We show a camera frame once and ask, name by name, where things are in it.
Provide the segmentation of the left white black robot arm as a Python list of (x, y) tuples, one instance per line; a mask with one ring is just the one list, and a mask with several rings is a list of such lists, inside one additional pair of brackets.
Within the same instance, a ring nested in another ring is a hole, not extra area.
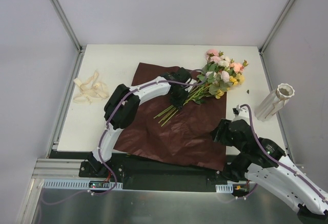
[(114, 146), (123, 132), (132, 124), (138, 108), (154, 98), (169, 95), (173, 107), (182, 107), (196, 80), (185, 68), (176, 72), (166, 72), (153, 80), (137, 86), (120, 84), (104, 107), (105, 130), (98, 145), (88, 156), (91, 172), (96, 177), (104, 177), (108, 172), (108, 162)]

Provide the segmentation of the cream ribbon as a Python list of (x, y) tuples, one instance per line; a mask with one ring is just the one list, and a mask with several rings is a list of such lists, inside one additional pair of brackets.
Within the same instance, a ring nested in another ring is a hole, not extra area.
[(94, 74), (85, 82), (82, 82), (79, 78), (73, 80), (79, 90), (79, 93), (73, 97), (74, 103), (92, 104), (109, 98), (108, 86), (104, 82), (98, 81), (98, 77), (99, 72), (94, 71)]

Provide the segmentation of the artificial flower bouquet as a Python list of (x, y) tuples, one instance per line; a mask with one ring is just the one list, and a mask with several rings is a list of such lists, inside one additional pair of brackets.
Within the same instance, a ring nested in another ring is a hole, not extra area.
[(246, 60), (239, 63), (222, 51), (210, 49), (206, 52), (206, 61), (203, 72), (196, 76), (198, 86), (187, 89), (188, 95), (182, 106), (191, 101), (203, 104), (208, 97), (221, 99), (232, 87), (244, 82), (243, 71), (249, 65)]

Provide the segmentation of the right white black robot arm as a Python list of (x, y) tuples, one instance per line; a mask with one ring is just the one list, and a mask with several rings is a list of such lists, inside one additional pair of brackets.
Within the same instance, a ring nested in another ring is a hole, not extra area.
[(252, 123), (223, 119), (211, 132), (214, 142), (239, 154), (221, 172), (230, 181), (252, 181), (293, 211), (303, 223), (327, 221), (327, 193), (304, 175), (274, 141), (258, 137)]

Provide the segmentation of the red wrapping paper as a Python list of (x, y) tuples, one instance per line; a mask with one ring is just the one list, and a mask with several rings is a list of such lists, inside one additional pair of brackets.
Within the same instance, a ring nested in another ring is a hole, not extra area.
[(214, 142), (210, 133), (226, 117), (227, 97), (207, 97), (201, 105), (191, 101), (161, 126), (155, 116), (169, 105), (168, 95), (140, 105), (114, 149), (169, 164), (221, 171), (226, 164), (226, 147)]

